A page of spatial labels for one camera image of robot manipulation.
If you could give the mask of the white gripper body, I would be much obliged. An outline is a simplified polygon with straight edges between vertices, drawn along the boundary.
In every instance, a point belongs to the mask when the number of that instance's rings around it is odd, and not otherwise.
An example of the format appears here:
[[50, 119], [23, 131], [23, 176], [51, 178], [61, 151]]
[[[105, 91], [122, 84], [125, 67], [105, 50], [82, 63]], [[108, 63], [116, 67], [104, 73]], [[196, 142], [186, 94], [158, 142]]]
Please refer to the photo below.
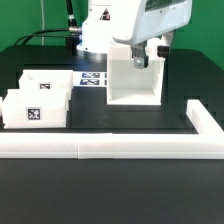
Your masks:
[[112, 0], [111, 35], [137, 45], [189, 23], [193, 0]]

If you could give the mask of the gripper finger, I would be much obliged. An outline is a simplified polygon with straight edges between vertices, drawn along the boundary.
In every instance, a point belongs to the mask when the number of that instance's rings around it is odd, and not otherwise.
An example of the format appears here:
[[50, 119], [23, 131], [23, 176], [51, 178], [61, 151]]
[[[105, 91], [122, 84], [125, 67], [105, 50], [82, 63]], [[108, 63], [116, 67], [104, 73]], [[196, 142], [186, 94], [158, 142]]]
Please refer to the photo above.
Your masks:
[[174, 32], [168, 32], [161, 36], [160, 44], [157, 46], [157, 56], [167, 58], [170, 53], [170, 47], [174, 39]]
[[134, 66], [136, 68], [146, 68], [148, 66], [148, 56], [146, 54], [147, 42], [141, 42], [131, 47]]

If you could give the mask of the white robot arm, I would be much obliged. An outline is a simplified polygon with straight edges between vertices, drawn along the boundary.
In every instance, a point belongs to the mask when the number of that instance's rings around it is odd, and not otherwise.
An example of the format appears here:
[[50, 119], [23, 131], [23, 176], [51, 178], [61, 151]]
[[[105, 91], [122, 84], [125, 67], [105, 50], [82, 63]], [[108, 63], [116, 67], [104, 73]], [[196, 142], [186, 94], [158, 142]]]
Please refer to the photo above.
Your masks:
[[146, 46], [160, 37], [158, 56], [166, 57], [175, 31], [187, 25], [193, 0], [88, 0], [88, 16], [82, 23], [78, 53], [104, 59], [109, 46], [129, 45], [134, 66], [148, 66]]

